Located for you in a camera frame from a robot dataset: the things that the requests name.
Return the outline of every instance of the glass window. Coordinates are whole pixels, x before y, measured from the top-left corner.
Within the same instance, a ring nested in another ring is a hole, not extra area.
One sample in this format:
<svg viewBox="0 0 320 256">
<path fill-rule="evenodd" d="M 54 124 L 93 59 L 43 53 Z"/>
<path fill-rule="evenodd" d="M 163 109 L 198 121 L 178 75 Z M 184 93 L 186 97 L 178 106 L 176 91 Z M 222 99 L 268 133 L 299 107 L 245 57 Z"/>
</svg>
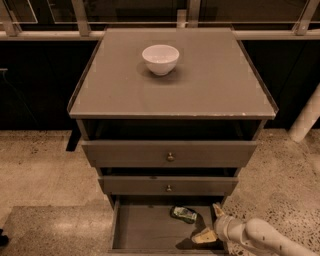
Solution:
<svg viewBox="0 0 320 256">
<path fill-rule="evenodd" d="M 37 23 L 29 0 L 5 0 L 4 2 L 14 23 Z"/>
<path fill-rule="evenodd" d="M 318 8 L 313 15 L 311 22 L 312 23 L 320 23 L 320 4 L 318 5 Z"/>
<path fill-rule="evenodd" d="M 76 22 L 71 0 L 48 0 L 56 23 Z M 185 0 L 84 0 L 89 23 L 176 22 Z"/>
<path fill-rule="evenodd" d="M 307 0 L 202 0 L 200 21 L 295 23 Z"/>
</svg>

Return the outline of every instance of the bowl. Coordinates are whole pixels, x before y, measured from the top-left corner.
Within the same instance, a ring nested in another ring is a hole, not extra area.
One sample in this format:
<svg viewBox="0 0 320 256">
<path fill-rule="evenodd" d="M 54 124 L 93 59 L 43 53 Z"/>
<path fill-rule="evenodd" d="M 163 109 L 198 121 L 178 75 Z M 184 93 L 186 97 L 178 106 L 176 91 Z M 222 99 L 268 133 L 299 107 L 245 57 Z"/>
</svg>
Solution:
<svg viewBox="0 0 320 256">
<path fill-rule="evenodd" d="M 151 72 L 158 76 L 168 74 L 177 64 L 179 51 L 164 44 L 152 45 L 142 52 L 142 57 Z"/>
</svg>

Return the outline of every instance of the small item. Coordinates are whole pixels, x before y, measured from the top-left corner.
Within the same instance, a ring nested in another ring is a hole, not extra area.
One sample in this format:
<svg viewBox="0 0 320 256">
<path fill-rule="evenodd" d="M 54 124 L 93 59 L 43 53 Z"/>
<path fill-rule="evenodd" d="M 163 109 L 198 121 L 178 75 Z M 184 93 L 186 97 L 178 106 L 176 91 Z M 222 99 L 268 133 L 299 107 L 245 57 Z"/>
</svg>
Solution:
<svg viewBox="0 0 320 256">
<path fill-rule="evenodd" d="M 167 192 L 172 192 L 172 188 L 171 188 L 171 185 L 168 185 L 168 186 L 167 186 L 167 189 L 166 189 L 166 191 L 167 191 Z"/>
<path fill-rule="evenodd" d="M 167 161 L 168 162 L 173 162 L 174 160 L 175 160 L 174 155 L 171 152 L 169 152 L 168 155 L 167 155 Z"/>
<path fill-rule="evenodd" d="M 189 208 L 173 206 L 170 210 L 170 216 L 179 220 L 183 220 L 188 224 L 193 224 L 197 220 L 197 213 Z"/>
<path fill-rule="evenodd" d="M 163 44 L 149 46 L 142 52 L 148 69 L 157 76 L 168 74 L 177 65 L 179 55 L 176 48 Z"/>
</svg>

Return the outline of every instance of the speckled floor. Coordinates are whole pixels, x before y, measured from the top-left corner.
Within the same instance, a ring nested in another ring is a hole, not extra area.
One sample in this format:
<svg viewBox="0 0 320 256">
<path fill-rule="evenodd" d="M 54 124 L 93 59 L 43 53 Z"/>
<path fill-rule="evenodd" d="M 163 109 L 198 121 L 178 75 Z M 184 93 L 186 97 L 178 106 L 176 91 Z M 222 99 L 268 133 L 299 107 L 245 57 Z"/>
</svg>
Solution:
<svg viewBox="0 0 320 256">
<path fill-rule="evenodd" d="M 108 255 L 112 210 L 70 132 L 0 131 L 0 255 Z M 301 143 L 264 130 L 225 204 L 243 220 L 260 217 L 320 253 L 320 130 Z M 251 255 L 229 243 L 232 255 Z"/>
</svg>

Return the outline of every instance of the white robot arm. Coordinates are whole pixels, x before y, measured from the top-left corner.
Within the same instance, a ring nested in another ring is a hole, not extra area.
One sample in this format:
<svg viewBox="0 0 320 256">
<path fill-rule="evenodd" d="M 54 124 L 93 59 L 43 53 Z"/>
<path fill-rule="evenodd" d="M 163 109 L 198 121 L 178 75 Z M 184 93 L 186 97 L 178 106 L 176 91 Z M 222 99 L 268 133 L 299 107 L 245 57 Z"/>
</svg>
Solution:
<svg viewBox="0 0 320 256">
<path fill-rule="evenodd" d="M 283 236 L 264 220 L 253 218 L 243 222 L 225 215 L 218 205 L 213 206 L 218 217 L 213 230 L 206 228 L 200 234 L 195 235 L 192 238 L 195 243 L 212 242 L 219 238 L 224 242 L 235 242 L 258 256 L 319 256 Z"/>
</svg>

